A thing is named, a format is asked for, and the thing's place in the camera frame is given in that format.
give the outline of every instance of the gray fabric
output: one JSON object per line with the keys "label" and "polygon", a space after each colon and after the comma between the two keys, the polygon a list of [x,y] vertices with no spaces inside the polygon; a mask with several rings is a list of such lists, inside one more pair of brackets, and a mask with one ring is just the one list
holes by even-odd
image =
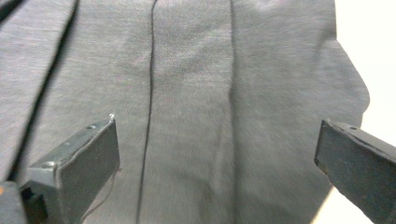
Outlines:
{"label": "gray fabric", "polygon": [[[1,176],[73,3],[2,23]],[[24,165],[115,113],[120,171],[86,223],[309,223],[320,120],[368,104],[330,0],[81,1],[66,42]]]}

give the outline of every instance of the gray cloth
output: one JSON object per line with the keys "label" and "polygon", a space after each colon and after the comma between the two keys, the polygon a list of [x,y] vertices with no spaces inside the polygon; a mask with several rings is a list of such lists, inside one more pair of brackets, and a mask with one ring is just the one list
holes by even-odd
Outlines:
{"label": "gray cloth", "polygon": [[[30,0],[0,27],[0,176],[54,60],[24,166],[115,113],[120,171],[87,223],[309,223],[322,119],[368,92],[331,0]],[[19,179],[23,183],[25,173]]]}

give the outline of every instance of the white surface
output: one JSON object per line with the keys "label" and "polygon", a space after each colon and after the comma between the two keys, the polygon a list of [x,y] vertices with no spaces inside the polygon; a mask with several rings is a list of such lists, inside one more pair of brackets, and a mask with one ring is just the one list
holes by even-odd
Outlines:
{"label": "white surface", "polygon": [[[361,128],[396,146],[396,1],[335,0],[335,6],[337,39],[370,92]],[[372,222],[332,189],[312,223]]]}

